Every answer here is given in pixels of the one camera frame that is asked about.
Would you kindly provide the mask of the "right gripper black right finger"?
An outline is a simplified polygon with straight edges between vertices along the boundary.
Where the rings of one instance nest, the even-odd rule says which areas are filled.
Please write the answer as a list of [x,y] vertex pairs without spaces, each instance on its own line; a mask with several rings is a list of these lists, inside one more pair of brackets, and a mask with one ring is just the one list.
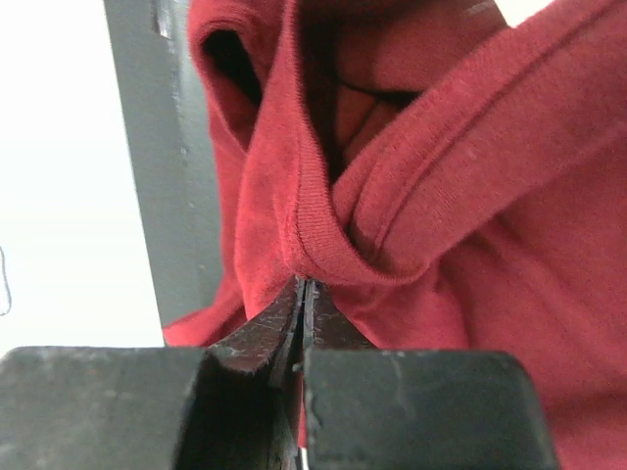
[[307,457],[312,469],[555,469],[534,385],[503,352],[376,348],[306,284]]

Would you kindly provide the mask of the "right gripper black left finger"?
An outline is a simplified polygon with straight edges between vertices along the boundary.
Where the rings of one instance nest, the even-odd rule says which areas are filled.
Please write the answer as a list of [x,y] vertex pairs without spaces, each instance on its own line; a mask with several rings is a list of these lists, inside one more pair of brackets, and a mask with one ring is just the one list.
[[294,469],[302,282],[207,348],[24,347],[1,361],[5,469]]

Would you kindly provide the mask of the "dark red t shirt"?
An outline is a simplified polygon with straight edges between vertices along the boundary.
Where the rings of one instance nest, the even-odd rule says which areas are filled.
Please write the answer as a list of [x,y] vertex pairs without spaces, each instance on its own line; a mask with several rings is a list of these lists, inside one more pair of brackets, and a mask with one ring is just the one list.
[[566,469],[626,465],[626,5],[195,1],[221,207],[207,346],[292,276],[384,349],[505,351]]

